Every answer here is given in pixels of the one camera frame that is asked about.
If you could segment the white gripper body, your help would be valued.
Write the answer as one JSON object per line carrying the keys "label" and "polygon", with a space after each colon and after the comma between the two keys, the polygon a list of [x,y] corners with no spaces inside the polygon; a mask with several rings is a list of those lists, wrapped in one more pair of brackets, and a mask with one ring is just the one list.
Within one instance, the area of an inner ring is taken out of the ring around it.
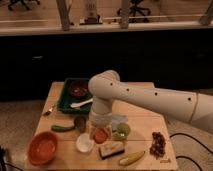
{"label": "white gripper body", "polygon": [[104,132],[108,135],[111,136],[112,134],[112,129],[111,129],[111,116],[104,116],[104,115],[97,115],[89,116],[89,121],[90,121],[90,137],[93,138],[97,129],[103,129]]}

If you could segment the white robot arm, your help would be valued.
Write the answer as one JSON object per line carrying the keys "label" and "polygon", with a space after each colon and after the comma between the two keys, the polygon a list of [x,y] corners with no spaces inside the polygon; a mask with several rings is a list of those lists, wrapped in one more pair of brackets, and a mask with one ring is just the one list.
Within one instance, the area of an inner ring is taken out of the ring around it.
{"label": "white robot arm", "polygon": [[94,127],[101,128],[110,124],[112,102],[120,100],[173,117],[213,134],[213,96],[131,85],[121,82],[119,74],[114,70],[93,76],[88,88],[93,96],[89,120]]}

